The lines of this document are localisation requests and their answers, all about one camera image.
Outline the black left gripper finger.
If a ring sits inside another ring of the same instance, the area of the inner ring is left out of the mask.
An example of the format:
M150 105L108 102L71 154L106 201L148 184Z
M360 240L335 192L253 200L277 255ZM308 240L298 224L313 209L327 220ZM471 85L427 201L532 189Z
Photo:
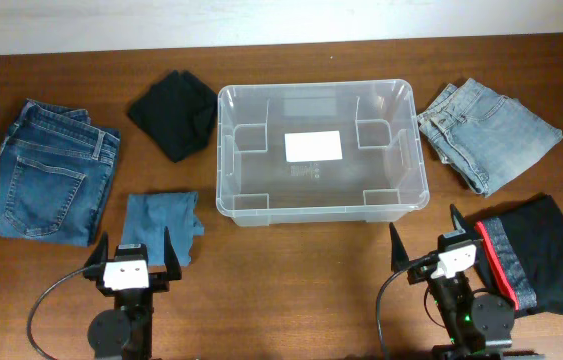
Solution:
M99 264L105 264L108 259L109 240L108 233L103 232L95 249L85 262L85 267L91 267Z
M164 228L164 265L168 280L182 279L181 266L173 248L170 232L167 227Z

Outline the light blue jeans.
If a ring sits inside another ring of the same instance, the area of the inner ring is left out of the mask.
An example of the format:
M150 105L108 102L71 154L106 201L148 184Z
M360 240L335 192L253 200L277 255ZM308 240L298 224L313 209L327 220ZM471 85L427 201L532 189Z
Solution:
M417 121L441 162L484 197L535 165L563 139L560 129L518 99L472 78L459 87L448 84Z

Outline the small blue cloth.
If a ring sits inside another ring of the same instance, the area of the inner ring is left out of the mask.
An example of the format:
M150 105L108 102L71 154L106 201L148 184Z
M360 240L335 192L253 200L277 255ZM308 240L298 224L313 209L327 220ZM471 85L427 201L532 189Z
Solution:
M182 267L192 262L190 250L205 227L195 214L197 192L131 194L128 198L122 244L145 244L149 266L165 264L164 230Z

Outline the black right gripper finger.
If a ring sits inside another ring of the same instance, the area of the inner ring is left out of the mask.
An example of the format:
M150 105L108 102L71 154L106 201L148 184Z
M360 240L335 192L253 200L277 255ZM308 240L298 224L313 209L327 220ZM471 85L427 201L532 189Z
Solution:
M410 259L393 223L389 224L389 231L391 239L391 270L397 273L407 268Z
M454 204L450 205L450 217L454 227L453 235L476 235L477 232L464 216L460 213Z

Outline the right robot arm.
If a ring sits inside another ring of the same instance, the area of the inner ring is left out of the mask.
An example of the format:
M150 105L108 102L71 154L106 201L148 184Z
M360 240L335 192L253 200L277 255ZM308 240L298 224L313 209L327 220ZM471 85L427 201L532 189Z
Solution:
M376 298L376 321L381 321L381 301L385 290L405 274L411 285L426 283L443 321L450 343L431 350L434 359L543 359L543 354L512 349L515 324L513 300L490 287L473 289L465 272L473 267L488 270L485 240L450 206L454 230L438 237L437 248L411 259L394 224L389 225L391 270Z

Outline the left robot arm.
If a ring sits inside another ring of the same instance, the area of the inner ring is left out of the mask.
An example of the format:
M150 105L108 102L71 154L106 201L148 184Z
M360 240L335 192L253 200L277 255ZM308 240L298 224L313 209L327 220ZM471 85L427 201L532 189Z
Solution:
M169 230L164 230L165 269L151 273L145 244L116 248L109 259L108 236L104 234L85 262L84 278L99 292L114 299L114 307L91 322L87 339L96 359L150 359L152 357L153 296L169 290L182 278Z

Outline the black shorts red grey waistband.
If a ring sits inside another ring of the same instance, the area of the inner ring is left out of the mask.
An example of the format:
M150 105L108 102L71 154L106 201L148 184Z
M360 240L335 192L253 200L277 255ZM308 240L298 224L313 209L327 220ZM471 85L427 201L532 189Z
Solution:
M563 315L563 213L552 196L504 203L467 217L483 240L476 272L512 302L517 318Z

